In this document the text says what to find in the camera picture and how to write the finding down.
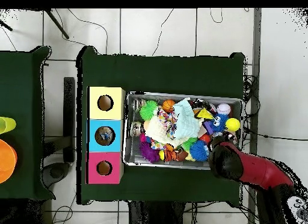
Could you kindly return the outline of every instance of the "round hole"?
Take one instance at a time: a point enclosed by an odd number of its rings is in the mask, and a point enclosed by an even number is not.
[[[97,100],[97,107],[102,111],[109,111],[113,107],[113,99],[108,95],[100,96]]]
[[[101,126],[95,132],[95,140],[99,145],[102,146],[107,146],[113,143],[115,137],[115,132],[108,126]]]
[[[96,171],[100,175],[110,175],[112,172],[112,165],[108,161],[101,161],[97,164]]]

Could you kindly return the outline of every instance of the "white fabric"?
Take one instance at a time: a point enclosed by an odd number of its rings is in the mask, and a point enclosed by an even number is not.
[[[167,130],[163,126],[163,124],[159,121],[158,117],[154,115],[149,123],[149,126],[147,127],[146,130],[146,136],[151,137],[153,140],[159,142],[159,143],[164,143],[164,144],[170,144],[174,148],[178,147],[181,145],[183,142],[187,141],[189,137],[184,137],[181,139],[170,139],[166,135]]]

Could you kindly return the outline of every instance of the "green table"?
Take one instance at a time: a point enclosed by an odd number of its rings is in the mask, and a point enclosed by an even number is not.
[[[77,202],[113,201],[229,201],[239,205],[239,184],[215,178],[210,171],[125,166],[119,185],[85,183],[87,150],[87,87],[121,87],[126,92],[240,98],[244,55],[228,57],[140,57],[98,55],[91,46],[78,54]]]
[[[15,148],[18,160],[0,198],[53,199],[41,181],[43,162],[43,101],[41,66],[49,47],[31,52],[0,52],[0,116],[12,117],[17,126],[0,135]]]

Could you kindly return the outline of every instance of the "orange ball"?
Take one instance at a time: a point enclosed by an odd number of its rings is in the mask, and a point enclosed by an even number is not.
[[[162,109],[166,113],[171,113],[173,111],[174,104],[176,104],[174,100],[168,99],[162,103]]]

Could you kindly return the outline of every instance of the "pink box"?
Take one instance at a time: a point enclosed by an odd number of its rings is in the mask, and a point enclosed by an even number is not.
[[[88,183],[89,184],[119,184],[124,172],[121,152],[89,152]],[[101,175],[97,165],[107,161],[111,165],[108,175]]]

